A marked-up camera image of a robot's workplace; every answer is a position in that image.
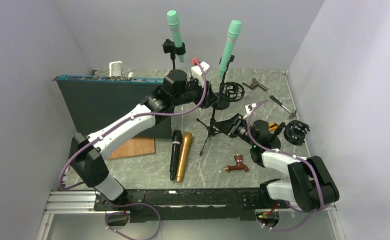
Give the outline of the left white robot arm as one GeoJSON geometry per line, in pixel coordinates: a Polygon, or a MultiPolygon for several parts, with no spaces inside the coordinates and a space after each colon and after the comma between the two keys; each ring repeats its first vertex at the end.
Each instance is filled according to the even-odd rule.
{"type": "Polygon", "coordinates": [[[101,130],[86,136],[77,133],[72,138],[68,163],[87,187],[103,194],[112,209],[126,205],[128,192],[110,173],[106,158],[140,132],[173,116],[174,107],[194,103],[205,109],[217,100],[209,81],[187,78],[185,71],[171,70],[128,114],[101,130]]]}

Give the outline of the gold microphone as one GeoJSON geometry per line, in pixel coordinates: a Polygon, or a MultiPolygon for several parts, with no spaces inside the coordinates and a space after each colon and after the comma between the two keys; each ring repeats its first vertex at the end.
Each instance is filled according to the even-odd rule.
{"type": "Polygon", "coordinates": [[[187,159],[190,151],[190,146],[193,141],[193,135],[190,132],[185,132],[182,136],[182,145],[181,152],[178,162],[178,168],[176,173],[176,181],[181,183],[185,175],[185,169],[187,164],[187,159]]]}

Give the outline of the black microphone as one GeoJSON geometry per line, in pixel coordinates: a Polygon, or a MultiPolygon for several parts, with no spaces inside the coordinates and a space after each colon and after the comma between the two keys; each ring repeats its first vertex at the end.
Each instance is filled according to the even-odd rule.
{"type": "Polygon", "coordinates": [[[175,130],[172,135],[172,151],[170,160],[170,180],[174,181],[177,174],[178,162],[180,158],[180,148],[182,141],[181,130],[175,130]]]}

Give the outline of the black tripod shock-mount stand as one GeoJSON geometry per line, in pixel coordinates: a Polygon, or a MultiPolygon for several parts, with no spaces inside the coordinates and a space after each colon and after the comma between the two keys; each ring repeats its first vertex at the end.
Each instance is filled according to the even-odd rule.
{"type": "MultiPolygon", "coordinates": [[[[244,87],[241,86],[239,83],[227,82],[224,85],[224,90],[222,91],[222,94],[225,96],[226,100],[228,100],[230,103],[233,103],[233,102],[240,101],[244,97],[245,90],[244,90],[244,87]]],[[[204,141],[202,149],[200,150],[200,153],[199,153],[200,156],[203,154],[203,150],[204,150],[204,147],[206,145],[207,140],[210,137],[214,137],[217,134],[221,134],[221,132],[219,132],[214,127],[214,123],[216,122],[215,114],[216,114],[216,109],[213,108],[209,125],[206,125],[205,123],[200,121],[199,118],[196,118],[196,121],[199,122],[200,124],[202,124],[207,129],[207,132],[208,132],[208,135],[204,141]]]]}

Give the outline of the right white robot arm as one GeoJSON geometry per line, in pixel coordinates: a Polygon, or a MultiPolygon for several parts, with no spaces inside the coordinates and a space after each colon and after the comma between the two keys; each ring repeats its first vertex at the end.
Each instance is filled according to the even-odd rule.
{"type": "Polygon", "coordinates": [[[213,126],[230,138],[240,138],[248,143],[255,164],[288,176],[288,181],[276,178],[260,184],[258,201],[263,207],[285,201],[295,203],[304,212],[312,212],[340,199],[339,190],[319,156],[300,157],[280,150],[280,133],[292,144],[304,143],[309,131],[306,123],[293,120],[288,124],[276,124],[256,120],[249,125],[247,118],[236,114],[228,120],[215,122],[213,126]]]}

